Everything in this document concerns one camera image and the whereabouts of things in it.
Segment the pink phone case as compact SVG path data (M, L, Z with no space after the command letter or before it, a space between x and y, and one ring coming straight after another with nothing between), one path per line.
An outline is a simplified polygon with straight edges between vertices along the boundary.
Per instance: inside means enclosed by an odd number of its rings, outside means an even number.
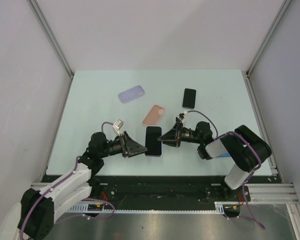
M165 109L162 106L155 104L142 121L142 125L155 126L160 121L164 113Z

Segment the lilac phone case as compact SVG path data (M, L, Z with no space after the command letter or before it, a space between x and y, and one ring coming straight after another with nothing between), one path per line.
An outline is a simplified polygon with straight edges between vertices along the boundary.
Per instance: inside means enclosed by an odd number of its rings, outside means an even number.
M145 94L144 89L140 85L137 85L135 87L132 87L128 90L119 93L118 98L123 104L125 104L143 96L144 94Z

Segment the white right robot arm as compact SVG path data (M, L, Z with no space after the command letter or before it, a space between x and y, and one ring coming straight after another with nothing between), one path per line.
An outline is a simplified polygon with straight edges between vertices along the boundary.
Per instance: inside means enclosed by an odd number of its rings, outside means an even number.
M181 142L198 144L197 152L203 160L229 154L234 165L224 178L225 185L220 188L221 196L227 201L238 196L238 188L247 183L262 163L272 155L270 146L245 125L213 138L208 122L200 121L192 130L177 120L172 129L159 136L158 140L176 148Z

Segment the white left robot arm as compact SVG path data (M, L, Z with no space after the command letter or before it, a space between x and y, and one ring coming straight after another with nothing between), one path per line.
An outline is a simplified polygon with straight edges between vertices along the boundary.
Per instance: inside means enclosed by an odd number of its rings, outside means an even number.
M134 141L127 132L107 140L103 132L91 136L85 152L75 159L74 167L50 184L25 191L0 226L0 240L43 240L57 220L84 199L95 200L101 188L93 183L104 166L104 158L121 154L131 158L148 149Z

